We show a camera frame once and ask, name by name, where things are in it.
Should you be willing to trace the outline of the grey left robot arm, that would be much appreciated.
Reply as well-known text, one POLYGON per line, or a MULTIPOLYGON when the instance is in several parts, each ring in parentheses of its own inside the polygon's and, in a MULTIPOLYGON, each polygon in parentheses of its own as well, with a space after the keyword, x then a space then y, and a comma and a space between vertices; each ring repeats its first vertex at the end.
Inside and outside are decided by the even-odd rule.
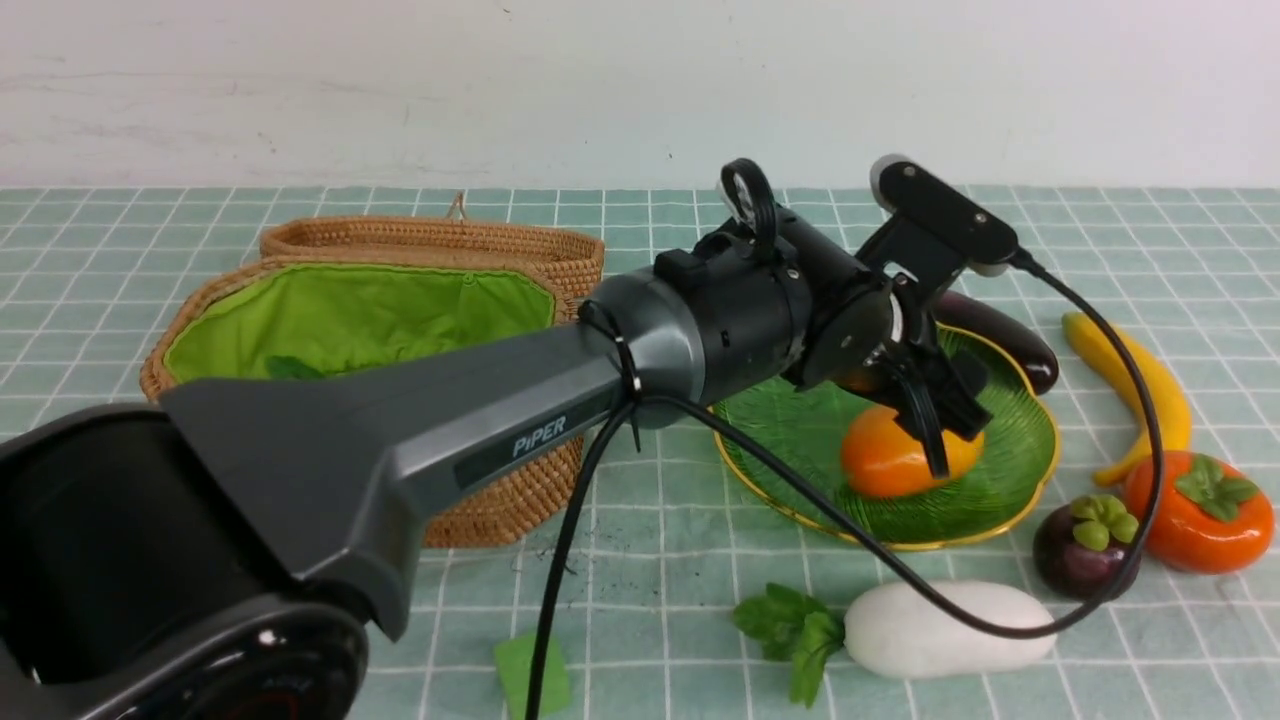
POLYGON ((892 201, 855 254, 792 211, 603 281, 580 318, 324 380, 196 380, 3 442, 5 719, 343 719, 399 638, 429 520, 596 421, 664 427, 773 377, 851 380, 934 447, 989 420, 934 346, 1015 231, 892 201))

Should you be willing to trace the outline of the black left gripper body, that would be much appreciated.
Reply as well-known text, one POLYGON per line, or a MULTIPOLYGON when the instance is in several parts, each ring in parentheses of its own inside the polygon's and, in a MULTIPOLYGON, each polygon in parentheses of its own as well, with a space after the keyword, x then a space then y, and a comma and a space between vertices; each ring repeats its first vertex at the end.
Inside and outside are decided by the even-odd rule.
POLYGON ((814 301, 797 359, 782 370, 795 389, 824 383, 876 389, 876 366, 936 342, 934 314, 909 278, 864 279, 814 301))

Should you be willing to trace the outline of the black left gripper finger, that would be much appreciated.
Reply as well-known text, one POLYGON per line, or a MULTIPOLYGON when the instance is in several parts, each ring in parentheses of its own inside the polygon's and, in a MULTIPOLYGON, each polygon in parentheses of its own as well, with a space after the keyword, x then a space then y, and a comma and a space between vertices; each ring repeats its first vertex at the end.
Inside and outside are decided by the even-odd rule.
POLYGON ((923 332, 915 341, 915 359, 929 378, 943 432, 975 439, 991 420, 978 400, 988 379, 986 366, 969 352, 954 354, 943 331, 923 332))
POLYGON ((908 421, 908 433, 919 439, 933 479, 950 474, 943 427, 932 398, 925 370, 909 351, 886 350, 879 360, 886 377, 879 402, 908 421))

